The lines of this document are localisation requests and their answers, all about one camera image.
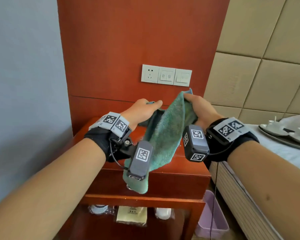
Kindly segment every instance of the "switch panel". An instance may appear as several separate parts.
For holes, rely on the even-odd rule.
[[[146,83],[158,83],[159,67],[155,65],[142,65],[141,81]]]
[[[159,67],[158,83],[173,85],[176,68]]]
[[[173,85],[189,87],[192,70],[176,69]]]

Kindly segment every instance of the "black cord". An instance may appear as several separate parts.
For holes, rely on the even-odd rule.
[[[220,154],[220,153],[225,152],[226,150],[228,150],[228,149],[232,146],[233,142],[231,142],[231,144],[230,144],[226,149],[224,149],[223,151],[217,152],[217,153],[209,153],[208,156],[218,155],[218,154]]]
[[[212,217],[211,217],[211,225],[210,225],[210,240],[212,240],[211,232],[212,232],[212,223],[213,223],[214,202],[216,201],[216,194],[217,194],[218,166],[219,166],[219,163],[217,162],[217,164],[216,164],[216,181],[214,183],[215,186],[214,186],[214,196],[213,196],[213,203],[212,203]]]
[[[119,165],[120,167],[122,167],[122,168],[125,169],[125,170],[128,170],[127,167],[122,166],[122,165],[120,165],[120,164],[118,163],[118,161],[116,160],[116,158],[115,158],[114,155],[113,155],[111,140],[109,140],[109,143],[110,143],[110,152],[111,152],[111,156],[112,156],[113,160],[117,163],[117,165]]]

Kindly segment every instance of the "floor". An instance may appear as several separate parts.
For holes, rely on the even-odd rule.
[[[214,192],[214,185],[212,185],[212,183],[209,184],[208,190]],[[223,200],[219,192],[217,192],[216,194],[216,199],[222,209],[225,218],[227,219],[230,228],[230,230],[226,232],[220,238],[220,240],[247,240],[246,236],[244,235],[240,226],[238,225],[235,217],[231,213],[230,209],[228,208],[227,204],[225,203],[225,201]],[[195,234],[192,237],[192,240],[205,240],[205,239],[209,239],[209,238],[197,237]]]

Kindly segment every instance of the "bed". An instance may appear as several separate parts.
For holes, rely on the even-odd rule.
[[[258,137],[261,145],[300,168],[300,149],[273,141],[259,131],[258,125],[248,126]],[[215,182],[216,169],[217,163],[212,162],[209,171],[213,182]],[[248,240],[283,239],[255,204],[227,162],[219,163],[217,189]]]

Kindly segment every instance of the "hand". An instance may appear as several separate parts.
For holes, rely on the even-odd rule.
[[[215,108],[203,97],[189,93],[183,94],[184,98],[192,103],[192,108],[198,117],[196,125],[206,130],[213,122],[224,116],[217,113]]]
[[[162,106],[161,100],[153,104],[147,104],[147,102],[148,100],[145,98],[139,99],[130,108],[121,113],[130,122],[129,127],[132,130],[135,130],[139,123],[149,119]]]

